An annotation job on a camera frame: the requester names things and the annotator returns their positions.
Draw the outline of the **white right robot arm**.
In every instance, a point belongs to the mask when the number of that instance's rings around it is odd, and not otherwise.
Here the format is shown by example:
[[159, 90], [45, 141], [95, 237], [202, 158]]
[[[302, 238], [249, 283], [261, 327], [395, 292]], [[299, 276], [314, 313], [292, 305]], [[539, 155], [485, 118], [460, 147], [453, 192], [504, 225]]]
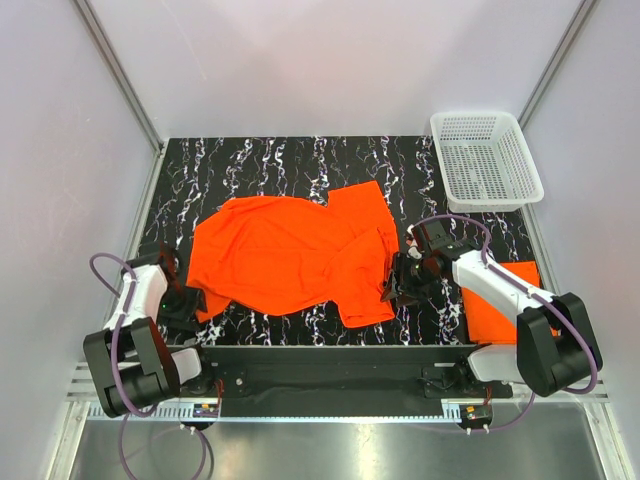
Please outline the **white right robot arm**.
[[516, 329], [512, 346], [487, 343], [454, 371], [454, 384], [476, 396], [492, 381], [521, 382], [535, 395], [558, 391], [591, 392], [603, 366], [586, 306], [573, 293], [554, 294], [523, 280], [496, 262], [491, 234], [483, 241], [456, 240], [443, 216], [423, 219], [408, 229], [409, 249], [394, 255], [381, 298], [398, 304], [423, 303], [436, 281], [447, 278], [478, 295]]

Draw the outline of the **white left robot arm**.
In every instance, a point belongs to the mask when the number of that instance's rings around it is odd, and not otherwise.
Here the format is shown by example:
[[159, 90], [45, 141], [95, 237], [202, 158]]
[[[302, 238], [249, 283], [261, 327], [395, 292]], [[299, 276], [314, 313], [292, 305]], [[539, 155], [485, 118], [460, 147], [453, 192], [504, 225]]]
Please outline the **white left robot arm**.
[[98, 401], [110, 418], [146, 417], [157, 404], [177, 398], [185, 387], [196, 396], [215, 386], [216, 372], [198, 346], [170, 349], [158, 325], [193, 331], [205, 308], [200, 288], [180, 281], [179, 252], [159, 243], [130, 260], [106, 252], [89, 259], [96, 278], [116, 296], [105, 326], [83, 340]]

